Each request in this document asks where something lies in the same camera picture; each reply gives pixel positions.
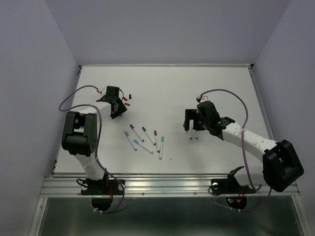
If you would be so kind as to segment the light blue cap pen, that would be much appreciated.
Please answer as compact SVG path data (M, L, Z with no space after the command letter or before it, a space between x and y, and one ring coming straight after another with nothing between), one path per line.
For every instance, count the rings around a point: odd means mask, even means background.
M150 154L153 154L154 152L149 150L148 148L146 148L145 146L143 146L138 140L134 139L133 140L134 143L136 143L139 147L141 147L142 149L144 149L145 151L147 151Z

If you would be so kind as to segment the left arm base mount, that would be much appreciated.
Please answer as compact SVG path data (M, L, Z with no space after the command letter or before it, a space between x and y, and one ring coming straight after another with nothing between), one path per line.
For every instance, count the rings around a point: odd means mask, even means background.
M81 187L80 195L91 197L91 206L99 214L113 213L120 208L125 199L125 181L109 179L105 176L100 180L77 178Z

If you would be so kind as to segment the dark red cap pen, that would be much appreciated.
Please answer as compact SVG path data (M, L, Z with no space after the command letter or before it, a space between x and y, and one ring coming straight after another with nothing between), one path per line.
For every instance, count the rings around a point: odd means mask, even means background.
M154 137L155 137L155 144L156 144L157 152L160 153L160 147L159 147L159 142L158 142L158 134L157 134L156 130L154 130Z

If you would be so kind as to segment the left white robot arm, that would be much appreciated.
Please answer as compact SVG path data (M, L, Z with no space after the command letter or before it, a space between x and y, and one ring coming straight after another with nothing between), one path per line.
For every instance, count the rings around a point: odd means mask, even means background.
M84 88L94 88L100 94L93 104L80 104L63 108L63 104L76 92ZM119 87L106 86L99 89L93 85L82 86L65 98L58 107L66 112L62 148L74 156L83 167L86 178L93 180L93 189L103 194L109 190L107 172L98 160L98 146L101 137L102 119L115 119L127 111L123 91Z

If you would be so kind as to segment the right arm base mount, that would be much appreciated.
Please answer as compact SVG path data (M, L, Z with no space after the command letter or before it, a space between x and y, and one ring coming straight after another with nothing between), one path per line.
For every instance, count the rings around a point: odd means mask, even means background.
M226 178L212 179L208 187L208 192L213 196L228 194L229 196L225 198L227 206L238 211L243 211L247 206L246 194L254 194L256 192L249 185L241 186L237 182L235 174L243 168L244 166L241 166L230 171Z

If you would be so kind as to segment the purple cap pen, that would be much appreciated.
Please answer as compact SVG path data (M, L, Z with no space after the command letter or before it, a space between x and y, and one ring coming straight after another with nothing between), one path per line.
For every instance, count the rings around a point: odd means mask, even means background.
M133 130L133 132L135 133L135 135L138 137L138 139L141 141L141 142L145 142L145 140L140 136L140 134L138 133L138 131L136 130L136 128L130 124L130 127L131 129Z

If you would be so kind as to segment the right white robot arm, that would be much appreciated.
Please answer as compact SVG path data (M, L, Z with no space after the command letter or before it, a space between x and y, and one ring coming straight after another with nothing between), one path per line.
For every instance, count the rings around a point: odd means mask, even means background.
M250 153L262 163L262 167L253 171L250 177L243 165L230 171L226 178L213 180L211 187L214 195L242 190L254 193L250 185L265 184L283 192L304 174L291 142L269 140L245 130L235 120L221 117L211 101L201 102L195 109L186 109L183 127L185 131L207 130L212 136L240 147L242 153Z

